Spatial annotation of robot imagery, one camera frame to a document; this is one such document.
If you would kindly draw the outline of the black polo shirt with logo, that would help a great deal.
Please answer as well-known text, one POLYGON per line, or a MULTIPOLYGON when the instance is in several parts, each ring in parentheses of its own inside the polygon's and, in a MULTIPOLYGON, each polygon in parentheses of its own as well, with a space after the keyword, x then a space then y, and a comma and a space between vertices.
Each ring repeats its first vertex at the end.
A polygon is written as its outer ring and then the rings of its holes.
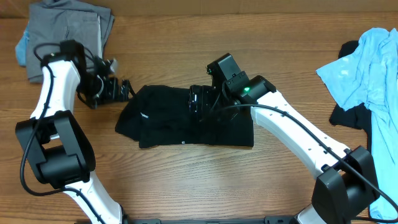
POLYGON ((254 145, 249 116, 237 114, 232 120, 197 121, 188 110, 188 93, 184 88, 143 86, 121 112, 115 131, 137 141, 140 148, 173 144, 254 145))

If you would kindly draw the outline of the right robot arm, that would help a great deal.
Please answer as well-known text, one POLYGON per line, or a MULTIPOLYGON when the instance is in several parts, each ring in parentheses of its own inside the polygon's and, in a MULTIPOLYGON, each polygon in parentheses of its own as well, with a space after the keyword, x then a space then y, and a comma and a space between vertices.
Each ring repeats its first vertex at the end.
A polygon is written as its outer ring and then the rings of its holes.
POLYGON ((192 118, 209 127, 249 115, 277 137, 315 179, 312 201, 292 223, 351 223, 379 198, 371 153, 351 150, 329 137, 285 100, 263 76, 249 78, 231 54, 206 68, 210 86, 192 85, 188 107, 192 118))

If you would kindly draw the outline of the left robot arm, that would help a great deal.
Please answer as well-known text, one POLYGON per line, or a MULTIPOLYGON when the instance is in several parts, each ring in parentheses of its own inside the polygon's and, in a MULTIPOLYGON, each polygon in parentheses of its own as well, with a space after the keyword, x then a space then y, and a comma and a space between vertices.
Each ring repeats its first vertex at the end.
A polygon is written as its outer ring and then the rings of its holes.
POLYGON ((116 60, 103 60, 83 44, 64 40, 58 52, 38 56, 43 74, 37 106, 16 124, 23 149, 19 176, 24 190, 36 197, 65 193, 90 223, 130 223, 96 175, 94 150, 77 123, 78 98, 95 110, 112 101, 127 101, 135 92, 129 81, 114 77, 116 60))

